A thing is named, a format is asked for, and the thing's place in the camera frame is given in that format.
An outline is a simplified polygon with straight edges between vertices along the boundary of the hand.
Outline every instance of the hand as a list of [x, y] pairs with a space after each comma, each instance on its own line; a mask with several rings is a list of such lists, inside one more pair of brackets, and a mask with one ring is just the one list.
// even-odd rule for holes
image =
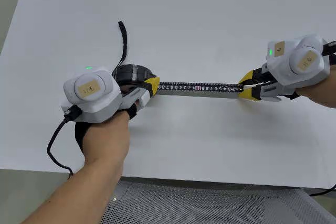
[[320, 83], [296, 89], [299, 95], [326, 107], [336, 108], [336, 65], [330, 66], [330, 75]]
[[121, 169], [130, 146], [129, 116], [120, 112], [110, 120], [93, 124], [83, 138], [85, 164], [103, 161]]

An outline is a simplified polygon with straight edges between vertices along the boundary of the wire mesh grid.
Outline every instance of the wire mesh grid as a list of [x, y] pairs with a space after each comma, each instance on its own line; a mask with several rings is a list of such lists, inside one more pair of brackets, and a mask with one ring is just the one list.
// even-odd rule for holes
[[122, 180], [101, 223], [336, 223], [303, 190]]

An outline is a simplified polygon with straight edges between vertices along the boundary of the black cord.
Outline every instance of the black cord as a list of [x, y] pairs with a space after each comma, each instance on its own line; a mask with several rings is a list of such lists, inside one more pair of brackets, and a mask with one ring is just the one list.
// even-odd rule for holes
[[126, 56], [127, 56], [127, 31], [126, 31], [125, 25], [122, 21], [119, 21], [118, 25], [119, 25], [119, 28], [120, 28], [120, 31], [121, 31], [123, 48], [122, 48], [121, 59], [120, 59], [119, 63], [117, 64], [117, 66], [115, 67], [114, 71], [112, 72], [113, 77], [115, 77], [117, 68], [125, 61]]
[[82, 110], [77, 106], [77, 105], [73, 105], [71, 106], [65, 113], [64, 113], [64, 119], [63, 121], [59, 124], [59, 126], [57, 127], [57, 129], [55, 130], [54, 134], [52, 135], [48, 146], [47, 146], [47, 154], [50, 157], [50, 159], [59, 167], [62, 167], [64, 169], [69, 170], [70, 174], [68, 179], [73, 175], [72, 169], [69, 166], [65, 166], [63, 164], [61, 164], [60, 162], [58, 162], [55, 157], [53, 156], [53, 154], [51, 153], [50, 149], [52, 147], [52, 144], [54, 143], [58, 133], [60, 132], [60, 130], [63, 128], [63, 126], [69, 122], [69, 121], [73, 121], [75, 120], [77, 117], [79, 117], [82, 114]]
[[313, 197], [313, 196], [324, 195], [324, 194], [330, 193], [331, 191], [335, 190], [335, 188], [336, 188], [336, 185], [334, 185], [333, 187], [331, 187], [331, 188], [329, 188], [329, 189], [327, 189], [327, 190], [325, 190], [325, 191], [322, 191], [322, 192], [320, 192], [320, 193], [310, 194], [309, 196], [312, 196], [312, 197]]
[[60, 130], [63, 128], [63, 126], [64, 126], [67, 122], [69, 122], [69, 121], [68, 121], [67, 119], [64, 118], [63, 121], [59, 124], [59, 126], [58, 126], [57, 129], [55, 130], [54, 134], [52, 135], [52, 137], [51, 137], [51, 139], [50, 139], [50, 141], [49, 141], [49, 144], [48, 144], [48, 147], [47, 147], [47, 154], [48, 154], [48, 156], [50, 157], [50, 159], [51, 159], [56, 165], [58, 165], [59, 167], [62, 167], [62, 168], [64, 168], [64, 169], [69, 170], [69, 172], [70, 172], [69, 177], [68, 177], [68, 179], [69, 179], [69, 178], [73, 175], [73, 172], [72, 172], [71, 168], [68, 167], [68, 166], [65, 166], [65, 165], [61, 164], [60, 162], [58, 162], [58, 161], [55, 159], [55, 157], [53, 156], [53, 154], [50, 152], [50, 149], [51, 149], [52, 144], [54, 143], [54, 141], [55, 141], [55, 139], [56, 139], [56, 136], [58, 135], [58, 133], [60, 132]]

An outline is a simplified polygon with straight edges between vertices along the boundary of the tape measure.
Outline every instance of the tape measure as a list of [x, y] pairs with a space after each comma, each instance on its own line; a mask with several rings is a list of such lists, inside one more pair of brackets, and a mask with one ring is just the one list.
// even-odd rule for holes
[[[115, 72], [114, 77], [122, 92], [128, 93], [135, 87], [143, 85], [149, 78], [156, 75], [144, 66], [121, 65]], [[159, 95], [179, 95], [192, 97], [217, 97], [217, 98], [238, 98], [243, 92], [242, 84], [226, 83], [190, 83], [190, 82], [160, 82], [156, 94]]]

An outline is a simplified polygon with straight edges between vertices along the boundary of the tan label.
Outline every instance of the tan label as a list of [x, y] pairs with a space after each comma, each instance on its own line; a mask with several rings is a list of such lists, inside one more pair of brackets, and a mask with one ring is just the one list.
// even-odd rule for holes
[[275, 44], [274, 46], [274, 57], [284, 55], [285, 53], [285, 42], [281, 41]]
[[317, 55], [313, 51], [308, 51], [306, 55], [300, 60], [297, 67], [302, 71], [306, 71], [307, 68], [316, 60]]
[[94, 94], [100, 90], [100, 86], [96, 80], [87, 82], [78, 87], [78, 91], [82, 98]]

